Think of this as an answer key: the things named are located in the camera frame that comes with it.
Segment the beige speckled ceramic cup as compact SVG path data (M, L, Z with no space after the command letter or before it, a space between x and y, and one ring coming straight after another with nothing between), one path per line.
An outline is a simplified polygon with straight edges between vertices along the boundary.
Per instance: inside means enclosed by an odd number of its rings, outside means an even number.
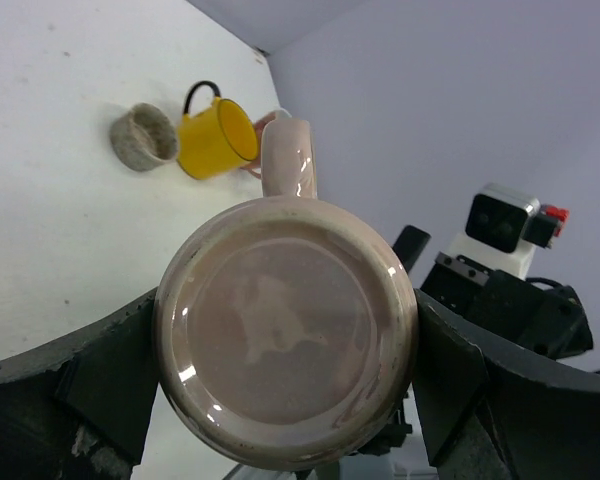
M180 152L174 125L149 103L138 103L116 119L110 126L109 140L117 158L135 172L175 162Z

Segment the yellow mug black handle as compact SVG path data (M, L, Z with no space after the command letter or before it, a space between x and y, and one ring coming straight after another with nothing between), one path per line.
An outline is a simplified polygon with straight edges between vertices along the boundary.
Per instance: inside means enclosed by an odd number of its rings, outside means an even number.
M202 88L213 94L209 106L191 112L195 94ZM196 180L207 180L254 162L259 143L254 126L233 100L224 98L218 85L209 80L196 82L185 97L182 120L177 128L180 152L177 162Z

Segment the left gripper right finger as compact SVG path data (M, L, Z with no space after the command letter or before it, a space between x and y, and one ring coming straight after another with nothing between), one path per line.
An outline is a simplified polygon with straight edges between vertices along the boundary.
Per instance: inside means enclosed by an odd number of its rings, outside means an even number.
M442 479L600 479L600 375L505 340L416 294L413 389Z

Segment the pink square mug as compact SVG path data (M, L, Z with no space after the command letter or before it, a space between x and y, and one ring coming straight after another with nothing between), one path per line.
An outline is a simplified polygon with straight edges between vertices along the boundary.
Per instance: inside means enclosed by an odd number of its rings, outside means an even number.
M281 118L291 118L292 115L284 108L273 110L253 124L254 131L258 140L258 154L256 159L241 167L241 170L246 171L254 178L260 180L262 178L262 157L266 147L266 133L268 125Z

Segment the translucent pink plastic cup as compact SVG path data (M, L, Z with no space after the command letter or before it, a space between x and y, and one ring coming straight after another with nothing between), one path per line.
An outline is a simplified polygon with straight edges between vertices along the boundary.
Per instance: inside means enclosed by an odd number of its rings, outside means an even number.
M268 125L262 191L178 250L158 287L161 386L226 457L301 471L372 439L412 378L418 309L386 241L317 196L309 124Z

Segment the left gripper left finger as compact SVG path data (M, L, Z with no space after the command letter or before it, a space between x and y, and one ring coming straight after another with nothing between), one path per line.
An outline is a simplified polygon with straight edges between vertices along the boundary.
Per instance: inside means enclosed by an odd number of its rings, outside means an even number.
M155 293L0 361L0 479L128 479L159 383Z

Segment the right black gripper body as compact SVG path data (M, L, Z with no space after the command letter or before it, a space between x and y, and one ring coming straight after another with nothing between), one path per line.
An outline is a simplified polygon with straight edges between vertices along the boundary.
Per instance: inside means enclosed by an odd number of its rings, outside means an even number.
M591 351L593 334L574 288L526 275L535 249L522 235L506 252L461 232L437 255L420 290L464 320L544 357Z

